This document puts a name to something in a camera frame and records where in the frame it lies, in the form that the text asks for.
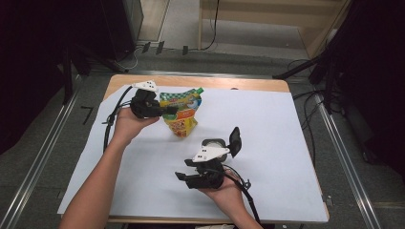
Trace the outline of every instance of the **aluminum rail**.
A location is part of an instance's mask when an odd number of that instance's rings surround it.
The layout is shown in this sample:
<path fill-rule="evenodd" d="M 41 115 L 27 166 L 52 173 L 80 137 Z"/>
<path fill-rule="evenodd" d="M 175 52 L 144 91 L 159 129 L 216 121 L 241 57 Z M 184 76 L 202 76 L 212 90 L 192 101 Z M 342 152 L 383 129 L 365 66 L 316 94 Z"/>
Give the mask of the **aluminum rail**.
<path fill-rule="evenodd" d="M 56 143 L 63 126 L 66 123 L 66 120 L 69 117 L 70 112 L 75 104 L 77 99 L 77 94 L 79 89 L 81 88 L 82 80 L 81 77 L 77 76 L 76 82 L 77 87 L 75 89 L 72 98 L 66 105 L 63 105 L 60 109 L 60 112 L 53 123 L 50 131 L 48 132 L 47 137 L 44 140 L 44 143 L 41 146 L 35 160 L 32 163 L 30 170 L 27 172 L 26 177 L 24 178 L 23 182 L 21 183 L 20 187 L 18 188 L 17 192 L 12 199 L 11 205 L 9 210 L 7 211 L 6 215 L 4 216 L 1 224 L 0 229 L 11 229 L 14 228 L 17 224 L 21 213 L 23 212 L 31 194 L 33 188 L 35 187 L 36 182 L 39 180 L 41 173 L 45 167 L 45 164 L 51 155 L 53 150 L 53 146 Z"/>
<path fill-rule="evenodd" d="M 317 103 L 320 103 L 323 100 L 321 95 L 315 97 Z M 357 205 L 360 209 L 361 215 L 366 223 L 367 228 L 369 229 L 378 229 L 382 228 L 377 215 L 373 209 L 373 205 L 367 195 L 367 192 L 361 183 L 361 180 L 355 170 L 355 167 L 352 163 L 351 157 L 349 156 L 348 151 L 346 150 L 345 144 L 340 136 L 336 124 L 334 123 L 333 117 L 331 114 L 328 114 L 326 108 L 323 104 L 319 106 L 321 115 L 325 121 L 327 129 L 329 131 L 331 140 L 333 142 L 334 148 L 339 156 L 340 163 L 343 167 L 343 170 L 346 174 L 346 178 L 352 188 L 354 198 L 357 202 Z"/>

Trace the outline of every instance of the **white paper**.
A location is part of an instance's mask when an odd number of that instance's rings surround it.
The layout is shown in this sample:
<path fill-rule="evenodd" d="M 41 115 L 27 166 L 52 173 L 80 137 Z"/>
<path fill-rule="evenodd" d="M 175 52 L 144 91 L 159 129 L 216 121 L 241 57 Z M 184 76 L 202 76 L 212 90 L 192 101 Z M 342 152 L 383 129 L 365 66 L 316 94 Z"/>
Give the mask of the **white paper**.
<path fill-rule="evenodd" d="M 102 155 L 108 114 L 127 86 L 101 103 L 88 142 L 77 163 L 58 214 L 63 214 Z M 182 93 L 190 88 L 160 87 Z M 123 101 L 130 100 L 135 89 Z M 204 89 L 197 110 L 199 124 L 186 138 L 160 121 L 142 130 L 127 147 L 118 174 L 110 215 L 163 218 L 227 219 L 203 193 L 188 189 L 175 172 L 196 174 L 184 160 L 192 158 L 207 138 L 222 138 L 238 126 L 242 150 L 224 164 L 252 186 L 261 220 L 326 222 L 328 213 L 290 93 Z"/>

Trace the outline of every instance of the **plastic bag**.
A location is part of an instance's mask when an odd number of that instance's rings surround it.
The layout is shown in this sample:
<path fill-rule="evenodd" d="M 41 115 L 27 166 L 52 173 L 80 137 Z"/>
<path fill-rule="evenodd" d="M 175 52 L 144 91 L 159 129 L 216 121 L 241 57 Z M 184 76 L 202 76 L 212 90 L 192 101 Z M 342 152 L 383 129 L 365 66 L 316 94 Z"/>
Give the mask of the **plastic bag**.
<path fill-rule="evenodd" d="M 186 137 L 198 124 L 194 115 L 202 103 L 200 96 L 202 92 L 203 88 L 192 89 L 182 94 L 160 93 L 162 107 L 179 108 L 176 114 L 163 115 L 164 122 L 175 135 Z"/>

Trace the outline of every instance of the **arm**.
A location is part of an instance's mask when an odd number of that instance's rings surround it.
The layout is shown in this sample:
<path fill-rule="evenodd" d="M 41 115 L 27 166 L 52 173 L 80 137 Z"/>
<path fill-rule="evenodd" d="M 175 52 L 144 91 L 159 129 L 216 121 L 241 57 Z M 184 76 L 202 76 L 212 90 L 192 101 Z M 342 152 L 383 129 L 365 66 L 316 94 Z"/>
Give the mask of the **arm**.
<path fill-rule="evenodd" d="M 224 178 L 224 183 L 219 189 L 201 189 L 209 196 L 233 223 L 240 229 L 263 228 L 246 210 L 242 199 L 242 192 L 229 178 Z"/>
<path fill-rule="evenodd" d="M 95 169 L 69 204 L 59 228 L 103 228 L 107 222 L 123 152 L 140 131 L 158 118 L 136 118 L 129 108 L 118 113 L 113 138 Z"/>

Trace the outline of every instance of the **wooden table edge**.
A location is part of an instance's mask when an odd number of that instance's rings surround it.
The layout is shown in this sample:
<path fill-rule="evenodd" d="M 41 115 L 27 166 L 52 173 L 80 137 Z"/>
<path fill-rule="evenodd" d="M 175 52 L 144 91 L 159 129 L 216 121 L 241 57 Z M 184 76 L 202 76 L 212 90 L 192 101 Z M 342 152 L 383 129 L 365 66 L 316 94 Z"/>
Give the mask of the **wooden table edge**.
<path fill-rule="evenodd" d="M 289 93 L 286 81 L 279 79 L 249 79 L 232 77 L 115 74 L 111 77 L 104 99 L 123 85 L 154 80 L 158 86 L 218 88 Z"/>

